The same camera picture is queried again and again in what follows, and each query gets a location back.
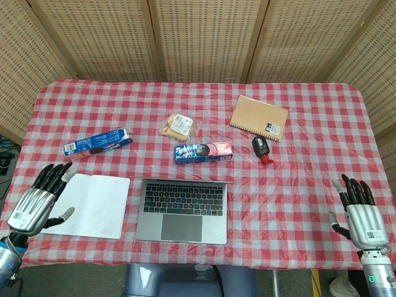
plastic food package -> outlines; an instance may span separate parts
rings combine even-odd
[[[174,112],[166,120],[160,133],[185,142],[198,134],[201,125],[200,121]]]

woven panel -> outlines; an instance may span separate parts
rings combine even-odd
[[[249,82],[312,82],[371,0],[278,0]]]
[[[381,155],[389,186],[396,201],[396,139],[380,147],[379,154]]]
[[[259,0],[156,0],[172,82],[241,82]]]
[[[362,92],[375,134],[396,123],[395,49],[396,1],[391,0],[329,79]]]
[[[0,7],[0,129],[21,143],[37,93],[70,75],[17,1]]]
[[[36,0],[32,4],[80,71],[80,78],[157,79],[138,0]]]

red and white checkered tablecloth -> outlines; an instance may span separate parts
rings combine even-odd
[[[254,155],[254,135],[229,125],[240,94],[289,110],[280,142],[269,140],[273,165]],[[177,111],[201,119],[197,143],[229,140],[230,161],[175,165],[177,140],[159,133]],[[342,173],[365,180],[381,208],[391,247],[395,209],[359,91],[346,84],[175,84],[60,80],[38,95],[4,211],[49,163],[66,162],[71,140],[132,127],[134,142],[76,161],[85,174],[131,179],[121,239],[37,235],[25,265],[66,262],[120,264],[208,263],[260,269],[360,267],[357,248],[332,231],[328,211],[345,213],[330,179]],[[226,245],[160,243],[135,238],[143,176],[232,181]],[[396,253],[392,262],[396,262]]]

laptop trackpad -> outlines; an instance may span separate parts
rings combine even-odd
[[[161,239],[202,241],[202,217],[195,215],[163,215]]]

open notebook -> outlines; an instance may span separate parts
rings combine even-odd
[[[75,208],[74,213],[62,225],[43,229],[42,233],[119,239],[129,182],[128,178],[76,174],[49,217],[56,218],[69,207]]]

